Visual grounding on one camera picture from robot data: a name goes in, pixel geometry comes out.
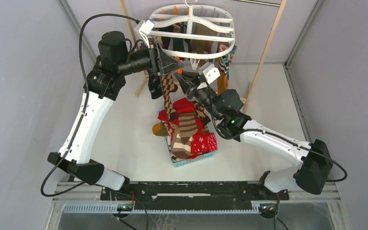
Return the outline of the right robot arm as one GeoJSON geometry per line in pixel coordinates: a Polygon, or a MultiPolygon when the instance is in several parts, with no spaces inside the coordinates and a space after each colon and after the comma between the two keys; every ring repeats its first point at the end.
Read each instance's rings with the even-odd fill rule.
{"type": "Polygon", "coordinates": [[[209,85],[201,88],[205,77],[183,72],[174,73],[186,97],[197,102],[210,113],[217,133],[224,139],[234,139],[256,145],[281,157],[290,167],[280,171],[266,171],[258,185],[258,195],[271,199],[277,192],[300,188],[313,195],[322,193],[334,163],[325,142],[313,143],[287,137],[271,130],[241,112],[243,102],[235,89],[217,95],[209,85]]]}

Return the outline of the navy santa sock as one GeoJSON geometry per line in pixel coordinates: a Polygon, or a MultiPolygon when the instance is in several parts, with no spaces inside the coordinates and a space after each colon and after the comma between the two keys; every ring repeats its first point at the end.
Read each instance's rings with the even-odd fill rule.
{"type": "Polygon", "coordinates": [[[153,100],[158,99],[163,96],[163,91],[161,88],[161,80],[158,75],[150,74],[148,81],[148,88],[153,100]]]}

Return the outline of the brown argyle sock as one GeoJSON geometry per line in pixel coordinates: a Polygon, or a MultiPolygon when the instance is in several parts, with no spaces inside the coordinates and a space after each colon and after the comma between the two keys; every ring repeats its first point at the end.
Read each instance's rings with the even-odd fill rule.
{"type": "Polygon", "coordinates": [[[176,110],[174,109],[170,94],[176,92],[178,90],[178,86],[174,83],[171,73],[161,77],[161,89],[163,92],[164,108],[168,121],[173,121],[176,118],[176,110]]]}

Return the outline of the brown striped sock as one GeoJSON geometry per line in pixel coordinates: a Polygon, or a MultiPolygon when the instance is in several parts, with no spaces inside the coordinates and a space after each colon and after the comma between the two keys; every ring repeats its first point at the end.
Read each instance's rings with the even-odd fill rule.
{"type": "Polygon", "coordinates": [[[170,154],[173,162],[183,161],[193,154],[191,144],[193,136],[200,134],[202,122],[195,113],[183,113],[178,115],[178,124],[170,123],[172,127],[170,154]]]}

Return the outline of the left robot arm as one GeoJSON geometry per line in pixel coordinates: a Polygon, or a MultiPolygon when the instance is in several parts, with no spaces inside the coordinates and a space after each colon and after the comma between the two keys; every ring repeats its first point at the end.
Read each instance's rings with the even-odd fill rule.
{"type": "Polygon", "coordinates": [[[127,177],[91,159],[91,152],[101,123],[119,91],[125,77],[149,71],[164,76],[183,67],[176,58],[167,55],[158,42],[135,51],[127,47],[128,39],[120,31],[105,33],[98,43],[99,56],[84,78],[84,93],[80,110],[69,136],[58,152],[48,155],[48,162],[89,185],[112,189],[120,200],[129,197],[127,177]]]}

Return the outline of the white round clip hanger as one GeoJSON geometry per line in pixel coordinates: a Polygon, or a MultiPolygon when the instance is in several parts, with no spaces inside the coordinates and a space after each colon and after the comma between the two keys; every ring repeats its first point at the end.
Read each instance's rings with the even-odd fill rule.
{"type": "Polygon", "coordinates": [[[163,51],[170,56],[211,60],[236,50],[233,19],[199,17],[194,4],[161,7],[148,20],[155,24],[149,42],[159,39],[163,51]]]}

